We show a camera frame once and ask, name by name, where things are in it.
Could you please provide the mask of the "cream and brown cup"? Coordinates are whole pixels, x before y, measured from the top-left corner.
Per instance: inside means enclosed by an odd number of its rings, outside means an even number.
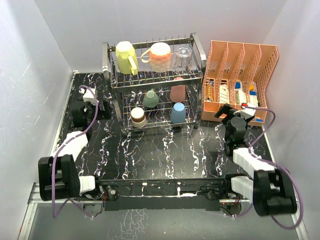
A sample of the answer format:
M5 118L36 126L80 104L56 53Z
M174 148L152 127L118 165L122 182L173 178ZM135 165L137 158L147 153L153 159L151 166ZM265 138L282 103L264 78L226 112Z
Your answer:
M141 107L134 107L130 112L130 116L131 123L135 128L143 128L147 123L145 111Z

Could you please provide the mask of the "blue plastic cup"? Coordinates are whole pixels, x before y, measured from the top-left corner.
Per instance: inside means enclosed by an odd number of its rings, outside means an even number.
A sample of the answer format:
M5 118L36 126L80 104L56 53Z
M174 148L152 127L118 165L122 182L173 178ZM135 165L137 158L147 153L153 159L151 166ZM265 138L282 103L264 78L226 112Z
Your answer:
M170 115L173 124L182 124L186 119L186 107L183 103L177 102L173 105Z

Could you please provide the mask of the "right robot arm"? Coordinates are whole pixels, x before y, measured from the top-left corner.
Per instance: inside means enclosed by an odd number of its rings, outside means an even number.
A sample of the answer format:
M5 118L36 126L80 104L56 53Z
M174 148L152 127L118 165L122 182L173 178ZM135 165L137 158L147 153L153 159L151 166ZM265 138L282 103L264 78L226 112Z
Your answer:
M289 174L264 161L245 142L248 124L255 118L257 107L243 103L237 110L225 103L215 113L215 118L224 115L224 152L232 162L240 166L247 175L230 176L223 185L223 194L233 199L242 195L248 199L259 216L294 214L298 206L293 183Z

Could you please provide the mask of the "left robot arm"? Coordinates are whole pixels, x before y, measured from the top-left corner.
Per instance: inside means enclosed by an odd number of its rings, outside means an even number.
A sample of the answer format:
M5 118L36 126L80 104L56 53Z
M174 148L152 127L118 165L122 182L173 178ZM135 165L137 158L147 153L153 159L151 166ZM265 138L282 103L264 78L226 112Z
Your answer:
M71 104L71 122L68 126L64 144L71 138L83 133L94 121L95 112L97 120L109 120L112 118L112 110L107 100L96 106L89 101L77 100ZM79 176L75 160L82 149L89 143L92 130L76 137L68 143L59 153L56 159L55 172L52 173L55 153L51 156L42 157L38 161L39 192L43 201L52 199L52 189L55 189L56 199L76 198L87 194L91 199L97 200L103 195L103 187L98 184L98 178Z

